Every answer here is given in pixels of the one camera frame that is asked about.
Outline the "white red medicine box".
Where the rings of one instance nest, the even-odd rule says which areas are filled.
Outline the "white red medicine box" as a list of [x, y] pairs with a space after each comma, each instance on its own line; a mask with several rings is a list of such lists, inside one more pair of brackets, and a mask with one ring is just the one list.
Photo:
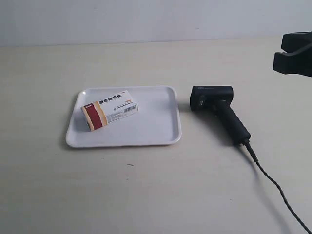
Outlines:
[[138, 112], [138, 103], [124, 90], [81, 107], [91, 131]]

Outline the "black handheld barcode scanner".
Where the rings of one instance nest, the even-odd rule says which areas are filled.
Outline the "black handheld barcode scanner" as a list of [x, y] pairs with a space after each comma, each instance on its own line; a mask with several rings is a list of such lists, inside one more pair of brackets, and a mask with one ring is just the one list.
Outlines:
[[234, 145], [247, 145], [251, 134], [231, 108], [234, 91], [231, 86], [193, 86], [190, 95], [192, 111], [214, 113]]

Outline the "white plastic tray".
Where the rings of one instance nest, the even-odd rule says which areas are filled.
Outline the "white plastic tray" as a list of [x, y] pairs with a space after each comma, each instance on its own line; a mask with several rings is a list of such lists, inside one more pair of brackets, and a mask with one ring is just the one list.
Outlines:
[[[138, 113], [90, 131], [81, 107], [124, 90], [138, 103]], [[171, 86], [87, 88], [78, 94], [65, 141], [73, 148], [170, 145], [181, 138], [176, 91]]]

